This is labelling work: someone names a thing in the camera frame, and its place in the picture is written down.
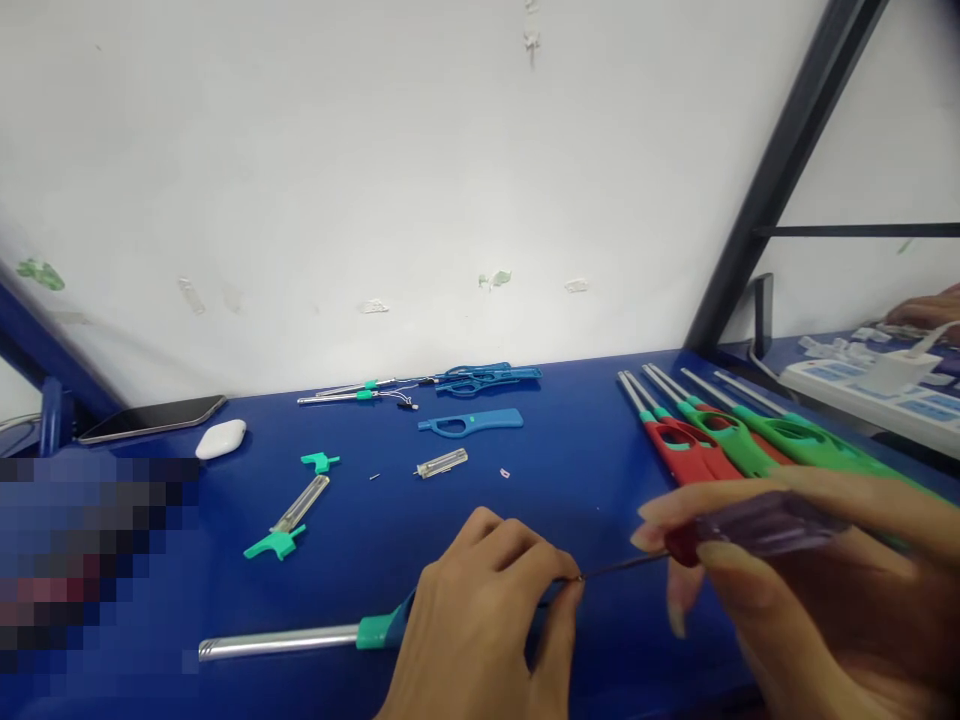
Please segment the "white charger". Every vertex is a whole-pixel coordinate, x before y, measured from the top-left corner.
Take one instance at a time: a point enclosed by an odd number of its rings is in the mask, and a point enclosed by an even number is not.
[[[895,350],[877,355],[876,363],[860,378],[857,385],[879,395],[896,395],[909,389],[911,385],[919,384],[926,374],[933,372],[943,360],[939,355],[928,353],[927,350],[933,347],[947,328],[954,325],[960,325],[960,320],[931,330],[909,350]]]

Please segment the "blue workbench surface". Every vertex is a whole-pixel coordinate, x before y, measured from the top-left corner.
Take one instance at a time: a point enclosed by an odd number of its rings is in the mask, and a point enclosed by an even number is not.
[[[438,397],[430,388],[411,391],[420,404],[417,413],[390,400],[298,407],[295,399],[307,393],[231,400],[207,425],[242,418],[247,436],[238,451],[201,470],[199,541],[184,542],[177,538],[184,532],[167,531],[165,552],[151,555],[146,576],[128,581],[130,600],[116,603],[111,626],[98,629],[101,661],[113,662],[111,643],[123,642],[125,633],[127,642],[136,636],[143,647],[176,634],[177,614],[158,609],[165,600],[177,607],[187,597],[200,608],[196,642],[353,623],[389,612],[478,505],[519,518],[570,551],[584,571],[633,557],[628,538],[638,524],[637,507],[672,487],[616,383],[618,370],[637,373],[644,362],[668,372],[685,365],[704,377],[714,369],[676,351],[556,363],[542,366],[539,387],[521,384],[469,400]],[[679,377],[676,370],[672,374]],[[418,420],[509,407],[523,414],[522,429],[462,440],[417,431]],[[822,424],[960,500],[950,478],[836,423]],[[203,431],[92,449],[72,446],[57,457],[190,457]],[[428,480],[413,475],[417,463],[458,447],[469,453],[465,464]],[[245,560],[242,551],[264,536],[312,479],[300,456],[319,451],[340,455],[342,462],[331,468],[329,488],[305,517],[308,529],[297,539],[298,549],[283,563],[272,554]],[[368,479],[376,473],[376,480]],[[187,565],[197,575],[175,581]],[[689,638],[673,638],[665,579],[666,564],[654,563],[588,583],[578,623],[572,717],[670,712],[752,682],[709,589],[689,619]],[[151,609],[140,610],[145,601],[138,598],[146,597]],[[199,701],[180,715],[370,718],[394,660],[393,652],[343,647],[205,663],[199,666]],[[130,706],[120,701],[85,707],[101,720],[129,717]]]

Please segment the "small metal part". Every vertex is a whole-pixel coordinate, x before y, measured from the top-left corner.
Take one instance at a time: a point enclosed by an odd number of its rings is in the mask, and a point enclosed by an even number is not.
[[[665,383],[667,383],[667,385],[669,385],[678,393],[680,393],[680,397],[690,397],[690,393],[687,391],[687,389],[683,385],[681,385],[672,377],[667,375],[663,370],[658,368],[656,365],[650,365],[650,367],[653,369],[655,373],[657,373],[657,375],[659,375],[663,379]]]
[[[380,393],[376,390],[371,391],[370,399],[380,397]],[[340,402],[341,400],[359,400],[356,393],[350,393],[348,395],[322,395],[314,396],[308,398],[297,398],[297,405],[316,405],[317,403],[324,402]]]
[[[627,395],[630,397],[630,402],[633,403],[633,406],[637,409],[637,412],[643,412],[646,408],[643,406],[643,403],[640,401],[639,396],[637,395],[636,390],[633,389],[632,382],[636,381],[636,378],[629,371],[621,370],[617,373],[617,379],[620,380],[620,384],[623,385],[623,389],[627,391]],[[650,407],[656,407],[655,403],[650,403]]]
[[[744,385],[742,382],[738,382],[738,381],[735,380],[734,378],[730,377],[729,375],[725,375],[725,374],[721,373],[720,371],[716,371],[716,372],[714,372],[713,374],[716,375],[716,376],[717,376],[718,378],[720,378],[721,380],[723,380],[725,383],[727,383],[727,384],[729,384],[729,385],[733,385],[733,387],[735,387],[737,390],[739,390],[740,392],[742,392],[742,393],[743,393],[744,395],[746,395],[748,398],[752,398],[753,400],[756,400],[758,403],[760,403],[761,405],[763,405],[763,406],[764,406],[765,408],[767,408],[768,410],[772,410],[772,411],[775,412],[777,415],[786,415],[786,414],[787,414],[787,411],[786,411],[784,408],[782,408],[782,407],[780,407],[779,405],[777,405],[775,402],[773,402],[773,400],[771,400],[770,398],[765,398],[763,395],[761,395],[760,393],[758,393],[756,390],[751,390],[751,389],[748,388],[746,385]]]
[[[693,380],[697,385],[702,387],[704,390],[713,394],[713,396],[717,398],[717,400],[722,402],[728,408],[735,408],[739,404],[736,401],[734,401],[733,398],[731,398],[729,395],[723,392],[720,388],[716,387],[715,385],[711,385],[706,380],[701,380],[699,377],[694,375],[692,372],[690,372],[686,368],[680,368],[680,372],[682,372],[688,378]]]
[[[659,552],[656,555],[645,555],[643,557],[633,558],[632,560],[625,560],[624,562],[617,563],[616,565],[607,565],[606,567],[600,568],[598,570],[591,570],[588,573],[583,573],[577,577],[577,580],[583,582],[584,580],[589,580],[592,577],[597,575],[605,575],[608,572],[618,572],[620,570],[627,570],[628,568],[635,567],[637,565],[644,565],[648,562],[653,562],[654,560],[660,560],[665,558],[669,553],[664,550]]]
[[[658,368],[657,366],[644,365],[643,371],[647,374],[647,377],[653,381],[654,385],[656,385],[658,388],[663,390],[663,392],[666,393],[670,397],[670,399],[673,400],[673,402],[680,403],[687,398],[686,394],[684,394],[683,397],[677,395],[673,391],[673,388],[671,388],[667,383],[663,381],[663,378],[660,377],[660,368]]]
[[[310,506],[320,497],[327,485],[330,484],[330,478],[326,475],[317,475],[309,485],[300,493],[293,505],[283,514],[277,524],[270,528],[270,532],[290,532],[297,525],[300,524],[300,520],[303,519],[303,516],[306,515],[307,510],[310,509]]]
[[[383,387],[384,385],[393,385],[397,381],[396,378],[390,378],[389,380],[377,380],[377,387]],[[327,397],[329,395],[340,395],[341,393],[350,393],[356,392],[357,390],[369,390],[367,383],[358,383],[357,385],[344,385],[343,387],[330,388],[329,390],[321,390],[317,393],[316,397]]]
[[[643,401],[647,403],[651,408],[657,407],[657,402],[653,399],[653,396],[647,392],[647,389],[643,384],[634,376],[632,372],[627,370],[624,375],[627,376],[627,380],[630,381],[630,384],[633,385],[633,389],[640,393],[640,397],[643,398]]]
[[[200,662],[248,655],[271,655],[294,650],[313,650],[337,645],[354,645],[359,625],[290,630],[287,632],[234,635],[210,638],[200,643]]]
[[[433,477],[434,475],[439,475],[440,473],[449,472],[451,468],[460,463],[467,461],[467,451],[463,448],[459,450],[454,450],[451,453],[446,455],[441,455],[438,458],[433,460],[428,460],[425,463],[417,465],[417,471],[414,475],[419,475],[422,478]]]

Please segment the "power cord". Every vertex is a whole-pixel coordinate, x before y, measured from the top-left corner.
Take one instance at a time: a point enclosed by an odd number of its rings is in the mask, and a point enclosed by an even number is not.
[[[757,344],[757,339],[754,338],[753,340],[750,341],[750,347],[747,348],[747,357],[750,358],[750,362],[752,362],[760,372],[762,372],[764,375],[766,375],[771,380],[773,380],[777,385],[782,387],[784,391],[787,393],[787,395],[790,396],[790,399],[793,400],[795,403],[797,403],[797,405],[799,405],[800,398],[797,397],[797,394],[790,388],[783,385],[783,383],[780,382],[780,376],[777,375],[773,370],[768,368],[763,363],[763,361],[757,357],[756,344]]]

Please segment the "metal tube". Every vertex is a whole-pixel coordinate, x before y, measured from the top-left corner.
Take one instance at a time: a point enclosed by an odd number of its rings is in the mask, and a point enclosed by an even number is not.
[[[719,370],[718,370],[718,371],[715,371],[713,374],[716,375],[716,376],[717,376],[718,378],[720,378],[721,380],[723,380],[725,383],[728,383],[729,385],[733,385],[737,390],[739,390],[740,392],[742,392],[742,393],[743,393],[744,395],[746,395],[748,398],[751,398],[751,399],[753,399],[753,400],[756,400],[758,403],[760,403],[760,404],[763,405],[765,408],[767,408],[767,410],[770,410],[770,411],[772,411],[772,412],[775,412],[775,413],[777,413],[778,415],[786,415],[786,414],[787,414],[787,411],[786,411],[784,408],[782,408],[782,407],[780,407],[779,405],[777,405],[775,402],[773,402],[773,400],[770,400],[769,398],[765,398],[763,395],[761,395],[760,393],[758,393],[756,390],[751,390],[751,389],[748,388],[746,385],[744,385],[742,382],[738,382],[737,380],[734,380],[732,377],[729,377],[729,376],[727,376],[727,375],[724,375],[724,374],[721,373]]]
[[[370,394],[371,398],[380,397],[380,393],[374,390]],[[297,405],[316,405],[322,402],[340,402],[341,400],[356,400],[357,395],[324,395],[322,397],[297,398]]]
[[[335,625],[307,630],[211,638],[200,643],[200,662],[355,645],[359,630],[359,625]]]
[[[664,382],[666,382],[667,385],[669,385],[669,386],[672,387],[674,390],[676,390],[678,393],[680,393],[680,395],[682,395],[684,398],[690,397],[691,393],[690,393],[683,385],[681,385],[681,384],[678,383],[676,380],[674,380],[672,377],[670,377],[669,375],[667,375],[663,370],[661,370],[660,368],[658,368],[656,365],[651,364],[650,367],[653,368],[654,372],[656,372],[657,375],[659,375],[661,378],[663,378]]]
[[[629,370],[627,370],[627,371],[624,373],[624,375],[626,376],[627,380],[630,381],[630,384],[633,385],[634,389],[635,389],[638,393],[640,393],[640,396],[643,398],[644,402],[646,402],[647,405],[649,405],[651,409],[652,409],[652,408],[655,408],[655,407],[657,406],[657,401],[654,400],[654,399],[653,399],[653,395],[651,395],[650,393],[648,393],[648,392],[647,392],[647,389],[646,389],[643,385],[640,384],[640,381],[637,380],[636,377],[634,377],[634,374],[633,374],[632,372],[630,372]]]
[[[637,409],[637,412],[644,412],[647,408],[643,406],[643,403],[640,401],[640,398],[637,397],[637,393],[632,387],[630,387],[630,381],[627,379],[627,373],[620,371],[617,373],[617,379],[620,380],[620,384],[623,385],[623,389],[627,391],[627,395],[630,396],[630,402],[633,403],[633,406]]]
[[[663,380],[661,380],[661,379],[660,379],[660,376],[657,375],[653,370],[650,369],[651,367],[652,367],[651,365],[644,365],[644,366],[643,366],[643,371],[647,374],[647,377],[650,378],[651,380],[653,380],[654,384],[655,384],[658,388],[660,388],[661,390],[663,390],[667,395],[669,395],[669,396],[670,396],[670,399],[673,400],[675,403],[681,403],[681,402],[683,402],[683,398],[682,398],[682,397],[679,397],[679,396],[670,388],[669,385],[667,385]]]
[[[396,378],[390,378],[389,380],[378,380],[377,387],[383,387],[384,385],[393,385],[397,381]],[[330,388],[329,390],[321,390],[317,393],[316,397],[326,397],[328,395],[337,395],[339,393],[349,393],[355,392],[357,390],[366,390],[367,384],[360,383],[358,385],[344,385],[339,388]]]
[[[731,398],[729,395],[723,392],[720,388],[716,387],[715,385],[711,385],[706,380],[701,380],[686,368],[680,368],[680,372],[682,372],[688,378],[693,380],[697,385],[702,387],[704,390],[711,393],[715,398],[717,398],[717,400],[722,402],[731,410],[739,404],[737,402],[734,402],[733,398]]]

